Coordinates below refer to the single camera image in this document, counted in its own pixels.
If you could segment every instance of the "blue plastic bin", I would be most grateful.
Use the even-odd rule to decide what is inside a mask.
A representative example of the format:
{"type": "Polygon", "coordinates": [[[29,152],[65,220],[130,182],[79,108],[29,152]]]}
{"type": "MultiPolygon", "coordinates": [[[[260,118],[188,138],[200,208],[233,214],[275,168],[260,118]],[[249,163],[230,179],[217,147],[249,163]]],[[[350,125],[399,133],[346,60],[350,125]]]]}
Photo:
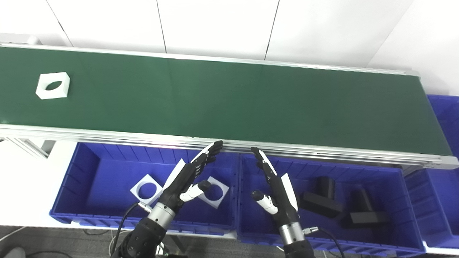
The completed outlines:
{"type": "MultiPolygon", "coordinates": [[[[451,151],[459,157],[459,97],[429,95],[451,151]]],[[[422,239],[430,247],[459,248],[459,169],[423,169],[406,177],[422,239]]]]}
{"type": "MultiPolygon", "coordinates": [[[[314,191],[315,178],[329,176],[336,180],[335,199],[345,207],[351,206],[351,191],[364,187],[373,199],[375,210],[387,212],[391,219],[387,226],[375,229],[343,229],[337,219],[299,209],[303,227],[319,226],[327,229],[337,237],[345,252],[398,257],[425,252],[400,169],[279,157],[270,157],[270,160],[279,175],[289,174],[297,195],[303,191],[314,191]]],[[[251,198],[251,192],[256,189],[270,193],[263,171],[256,167],[255,157],[242,155],[238,238],[245,243],[282,245],[271,215],[251,198]]],[[[314,249],[338,251],[328,237],[321,238],[321,233],[312,236],[314,237],[308,239],[314,249]]]]}
{"type": "MultiPolygon", "coordinates": [[[[63,223],[118,227],[126,209],[137,199],[129,191],[146,174],[164,185],[175,164],[189,162],[198,151],[78,143],[50,216],[63,223]]],[[[222,235],[234,230],[237,214],[239,155],[222,152],[195,182],[209,176],[229,186],[218,209],[196,198],[180,210],[170,231],[222,235]]],[[[209,199],[221,191],[206,193],[209,199]]],[[[125,221],[134,228],[145,211],[135,209],[125,221]]]]}

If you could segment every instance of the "floor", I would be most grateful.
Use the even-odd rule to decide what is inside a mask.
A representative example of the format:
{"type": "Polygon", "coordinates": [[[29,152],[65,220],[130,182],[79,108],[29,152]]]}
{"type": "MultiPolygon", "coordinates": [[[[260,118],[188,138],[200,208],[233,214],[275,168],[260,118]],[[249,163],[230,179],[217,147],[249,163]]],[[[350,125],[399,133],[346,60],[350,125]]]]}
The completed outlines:
{"type": "MultiPolygon", "coordinates": [[[[17,227],[0,226],[0,238],[17,227]]],[[[25,228],[0,242],[0,258],[12,247],[22,247],[26,254],[38,251],[61,251],[73,258],[108,257],[108,245],[112,239],[106,230],[88,230],[89,236],[78,229],[25,228]]],[[[181,237],[190,258],[284,258],[275,247],[243,244],[236,240],[202,237],[181,237]]],[[[315,251],[316,258],[334,258],[338,253],[315,251]]],[[[38,254],[34,258],[65,258],[60,254],[38,254]]],[[[347,255],[346,258],[367,258],[347,255]]]]}

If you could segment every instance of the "white table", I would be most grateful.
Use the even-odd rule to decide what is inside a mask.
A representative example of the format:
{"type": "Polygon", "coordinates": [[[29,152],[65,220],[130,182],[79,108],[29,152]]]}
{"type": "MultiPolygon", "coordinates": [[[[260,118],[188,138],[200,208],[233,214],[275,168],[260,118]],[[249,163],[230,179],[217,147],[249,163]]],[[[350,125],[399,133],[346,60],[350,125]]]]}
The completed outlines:
{"type": "MultiPolygon", "coordinates": [[[[76,142],[59,141],[47,160],[36,159],[10,142],[0,143],[0,225],[108,229],[63,224],[49,216],[57,192],[75,150],[76,142]]],[[[235,239],[236,232],[223,236],[171,232],[179,236],[235,239]]],[[[428,253],[459,255],[459,249],[430,248],[428,253]]]]}

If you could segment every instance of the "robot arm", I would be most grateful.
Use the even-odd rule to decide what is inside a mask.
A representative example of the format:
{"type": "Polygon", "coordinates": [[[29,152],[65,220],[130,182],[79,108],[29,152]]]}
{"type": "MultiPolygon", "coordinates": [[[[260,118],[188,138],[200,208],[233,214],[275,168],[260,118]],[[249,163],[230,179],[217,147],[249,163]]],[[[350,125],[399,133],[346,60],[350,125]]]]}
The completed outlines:
{"type": "Polygon", "coordinates": [[[130,232],[123,242],[114,250],[112,258],[146,258],[156,252],[157,245],[166,235],[167,228],[183,204],[204,193],[210,188],[207,180],[193,185],[205,165],[215,161],[215,155],[220,153],[223,141],[216,141],[204,148],[190,163],[179,163],[174,169],[177,174],[171,173],[165,184],[166,189],[158,199],[156,205],[151,208],[139,203],[144,210],[148,211],[147,217],[143,218],[130,232]]]}
{"type": "Polygon", "coordinates": [[[284,243],[286,258],[314,258],[314,251],[304,232],[298,216],[298,205],[288,174],[277,176],[264,152],[256,147],[251,151],[257,158],[257,166],[264,171],[272,196],[259,190],[252,192],[252,198],[268,213],[273,215],[284,243]]]}

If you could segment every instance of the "white square block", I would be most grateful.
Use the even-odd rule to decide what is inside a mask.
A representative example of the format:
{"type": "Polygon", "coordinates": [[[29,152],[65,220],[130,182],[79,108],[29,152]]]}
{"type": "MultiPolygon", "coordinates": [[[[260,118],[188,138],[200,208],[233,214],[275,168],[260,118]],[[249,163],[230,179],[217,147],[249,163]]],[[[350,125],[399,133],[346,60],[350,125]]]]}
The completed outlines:
{"type": "Polygon", "coordinates": [[[150,175],[146,174],[130,191],[139,201],[151,205],[162,194],[162,187],[150,175]],[[154,184],[156,186],[155,194],[148,199],[143,199],[139,196],[140,188],[145,184],[154,184]]]}
{"type": "Polygon", "coordinates": [[[70,84],[70,77],[66,72],[62,73],[43,73],[38,80],[37,90],[35,93],[42,100],[65,98],[68,93],[68,86],[70,84]],[[46,87],[53,82],[62,81],[59,87],[53,90],[46,90],[46,87]]]}
{"type": "Polygon", "coordinates": [[[222,189],[222,196],[220,197],[220,199],[218,200],[215,200],[215,201],[211,201],[209,200],[205,194],[201,194],[198,196],[199,199],[205,201],[207,204],[209,204],[210,206],[214,207],[215,209],[218,209],[218,207],[220,206],[221,202],[223,201],[223,198],[225,198],[225,195],[226,193],[228,192],[228,190],[230,189],[229,187],[227,187],[226,185],[224,185],[222,182],[216,180],[215,178],[209,176],[209,179],[207,179],[207,181],[209,181],[209,183],[211,185],[217,185],[218,187],[220,187],[222,189]]]}

